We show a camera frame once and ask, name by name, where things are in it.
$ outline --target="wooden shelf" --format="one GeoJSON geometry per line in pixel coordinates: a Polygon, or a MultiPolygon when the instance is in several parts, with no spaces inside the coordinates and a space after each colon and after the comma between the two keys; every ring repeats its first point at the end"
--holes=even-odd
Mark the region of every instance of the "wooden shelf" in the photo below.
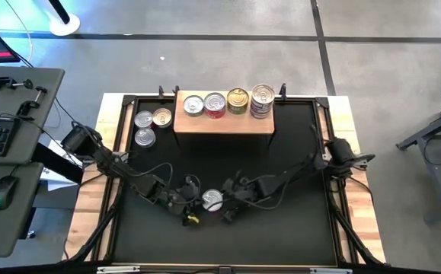
{"type": "Polygon", "coordinates": [[[251,91],[249,105],[244,114],[236,115],[226,110],[225,115],[219,119],[212,119],[205,113],[201,116],[189,116],[183,109],[183,102],[190,95],[205,98],[206,95],[218,92],[225,98],[228,91],[178,91],[176,110],[174,112],[174,131],[176,133],[220,133],[220,134],[273,134],[273,111],[265,119],[256,119],[250,113],[251,91]]]}

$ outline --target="concrete floor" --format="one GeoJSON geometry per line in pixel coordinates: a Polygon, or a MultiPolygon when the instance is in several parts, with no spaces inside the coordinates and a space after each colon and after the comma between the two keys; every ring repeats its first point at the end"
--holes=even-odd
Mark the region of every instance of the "concrete floor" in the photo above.
{"type": "MultiPolygon", "coordinates": [[[[15,7],[30,30],[46,31],[31,2],[19,2],[15,7]]],[[[81,18],[79,33],[317,34],[310,0],[62,2],[81,18]]],[[[327,37],[441,37],[441,0],[318,0],[318,7],[327,37]]],[[[0,1],[0,29],[9,28],[21,30],[0,1]]],[[[5,40],[27,56],[26,39],[5,40]]],[[[416,148],[394,146],[441,110],[441,43],[428,41],[326,46],[335,92],[350,97],[361,149],[376,154],[368,176],[387,261],[441,271],[441,223],[427,226],[422,219],[438,209],[430,176],[416,148]]],[[[278,88],[286,82],[289,94],[327,94],[323,54],[317,42],[34,39],[32,63],[66,70],[59,99],[93,126],[104,92],[155,92],[176,84],[225,90],[260,82],[278,88]]],[[[47,124],[57,122],[52,113],[47,124]]],[[[60,139],[69,129],[62,115],[62,125],[49,131],[60,139]]],[[[34,261],[13,255],[0,266],[58,261],[69,218],[44,209],[33,223],[42,237],[19,243],[14,252],[35,254],[34,261]],[[62,221],[43,221],[53,216],[62,221]]]]}

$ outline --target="red can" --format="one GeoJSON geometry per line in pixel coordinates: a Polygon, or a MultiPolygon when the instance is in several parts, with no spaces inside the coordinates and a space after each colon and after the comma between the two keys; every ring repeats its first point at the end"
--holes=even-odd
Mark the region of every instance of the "red can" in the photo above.
{"type": "Polygon", "coordinates": [[[223,95],[218,92],[212,92],[206,95],[205,100],[205,113],[208,117],[218,119],[225,114],[226,100],[223,95]]]}

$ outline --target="white stand base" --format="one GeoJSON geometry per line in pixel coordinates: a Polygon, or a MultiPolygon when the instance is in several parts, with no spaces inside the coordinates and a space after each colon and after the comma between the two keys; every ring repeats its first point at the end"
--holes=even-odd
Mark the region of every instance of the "white stand base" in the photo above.
{"type": "Polygon", "coordinates": [[[53,18],[50,22],[50,31],[56,36],[66,36],[74,33],[80,28],[80,19],[74,15],[69,14],[69,23],[64,24],[60,19],[53,18]]]}

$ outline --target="wooden table frame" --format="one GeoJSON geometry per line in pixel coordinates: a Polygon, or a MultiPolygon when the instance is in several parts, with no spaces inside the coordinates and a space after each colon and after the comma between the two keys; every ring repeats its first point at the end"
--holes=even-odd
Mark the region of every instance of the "wooden table frame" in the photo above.
{"type": "MultiPolygon", "coordinates": [[[[130,101],[127,101],[130,100],[127,98],[131,97],[124,97],[124,95],[140,97],[158,96],[157,94],[104,94],[95,129],[103,136],[104,145],[108,148],[113,148],[114,151],[126,150],[127,136],[129,135],[129,131],[133,128],[133,124],[131,125],[130,121],[132,120],[135,107],[130,101]]],[[[313,96],[289,97],[314,98],[313,96]]],[[[318,116],[321,122],[320,126],[323,138],[329,139],[330,131],[333,129],[333,133],[337,137],[346,139],[350,143],[353,151],[360,153],[348,97],[334,96],[321,98],[323,98],[323,100],[321,100],[321,104],[318,105],[318,116]],[[325,103],[330,105],[328,109],[322,106],[325,103]]],[[[98,174],[95,166],[89,167],[84,173],[83,180],[87,180],[98,174]]],[[[365,172],[354,169],[353,177],[367,185],[365,172]]],[[[118,183],[118,180],[100,177],[87,183],[80,189],[66,241],[66,250],[70,256],[78,252],[80,247],[96,228],[100,216],[103,215],[102,213],[105,209],[113,202],[115,194],[117,193],[118,183]]],[[[342,196],[336,195],[335,199],[339,205],[340,198],[347,199],[348,208],[346,208],[345,213],[349,214],[354,231],[359,235],[374,257],[384,262],[385,256],[382,250],[379,229],[370,195],[365,189],[355,183],[351,183],[349,180],[342,194],[342,196]]],[[[97,245],[94,249],[93,256],[90,254],[87,260],[102,260],[104,258],[109,248],[110,227],[111,223],[107,226],[107,229],[102,235],[104,241],[101,241],[100,244],[97,245]]],[[[344,230],[340,225],[338,225],[338,227],[341,253],[346,261],[351,262],[351,257],[354,258],[356,254],[351,252],[353,249],[347,240],[344,230]]]]}

